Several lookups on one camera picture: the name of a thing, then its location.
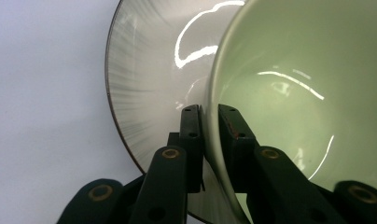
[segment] ceramic bowl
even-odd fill
[[[249,1],[220,45],[205,109],[210,162],[234,201],[217,105],[313,182],[377,188],[377,1]]]

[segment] plate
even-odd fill
[[[313,182],[377,188],[377,1],[249,1],[217,52],[205,108],[210,163],[234,198],[217,105]]]
[[[203,105],[221,36],[244,1],[119,3],[108,37],[106,84],[120,136],[145,172],[154,152],[178,132],[187,105]],[[243,223],[207,162],[206,191],[188,196],[190,213],[212,223]]]

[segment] screw hole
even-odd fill
[[[90,190],[89,197],[94,202],[106,200],[112,195],[113,189],[108,185],[100,185]]]
[[[315,222],[326,222],[328,218],[326,217],[325,213],[318,209],[311,209],[310,211],[311,219]]]
[[[198,134],[197,133],[189,133],[188,136],[195,138],[195,137],[198,137]]]
[[[377,203],[377,196],[371,191],[361,188],[358,185],[349,187],[348,191],[363,203]]]
[[[166,149],[162,152],[162,156],[166,159],[174,159],[179,156],[179,151],[176,149]]]
[[[261,151],[261,155],[268,159],[278,159],[279,153],[273,149],[265,148]]]
[[[160,221],[165,217],[165,209],[161,207],[154,207],[148,211],[147,217],[152,221]]]

